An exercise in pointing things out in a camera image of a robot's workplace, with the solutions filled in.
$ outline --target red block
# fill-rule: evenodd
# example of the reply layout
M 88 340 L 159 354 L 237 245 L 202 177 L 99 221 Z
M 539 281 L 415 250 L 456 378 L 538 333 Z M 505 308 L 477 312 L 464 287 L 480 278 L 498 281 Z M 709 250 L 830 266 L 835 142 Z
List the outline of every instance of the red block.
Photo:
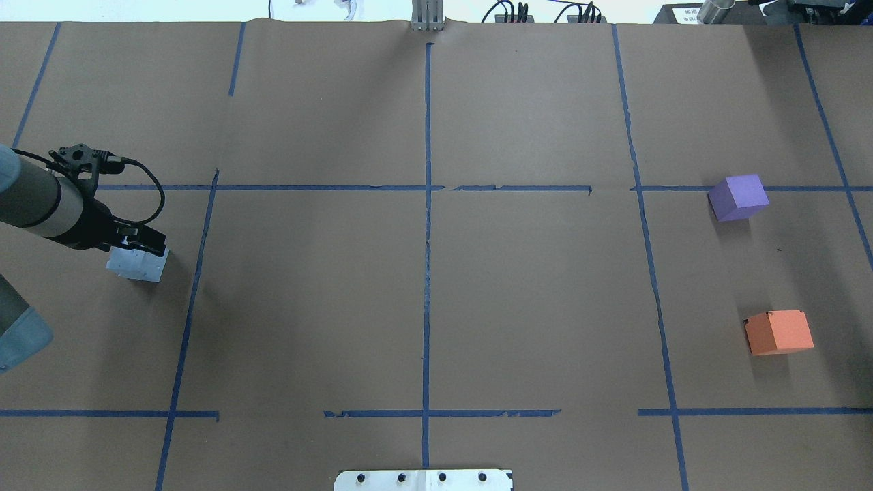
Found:
M 802 310 L 774 310 L 746 319 L 746 337 L 756 356 L 785 355 L 814 346 Z

